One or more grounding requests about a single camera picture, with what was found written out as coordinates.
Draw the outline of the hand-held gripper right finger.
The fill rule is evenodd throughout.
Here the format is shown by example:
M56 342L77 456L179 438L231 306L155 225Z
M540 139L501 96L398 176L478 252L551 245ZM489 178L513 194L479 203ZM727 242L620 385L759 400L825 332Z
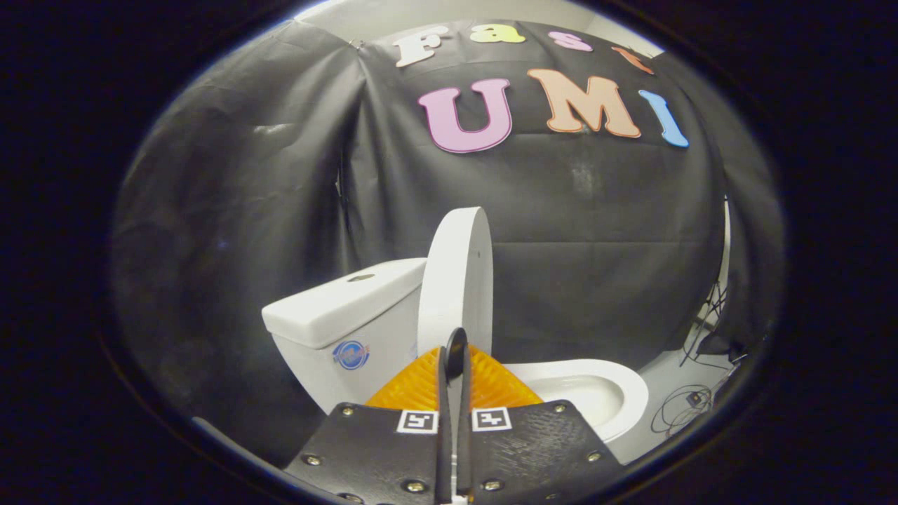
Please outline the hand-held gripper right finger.
M463 355L456 492L468 504L571 504L624 467L570 400L536 394L483 351Z

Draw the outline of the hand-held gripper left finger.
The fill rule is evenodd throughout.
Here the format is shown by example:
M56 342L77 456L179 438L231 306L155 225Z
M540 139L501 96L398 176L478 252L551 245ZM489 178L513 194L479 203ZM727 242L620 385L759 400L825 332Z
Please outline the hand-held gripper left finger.
M443 347L367 403L338 403L286 472L361 504L451 501L451 416Z

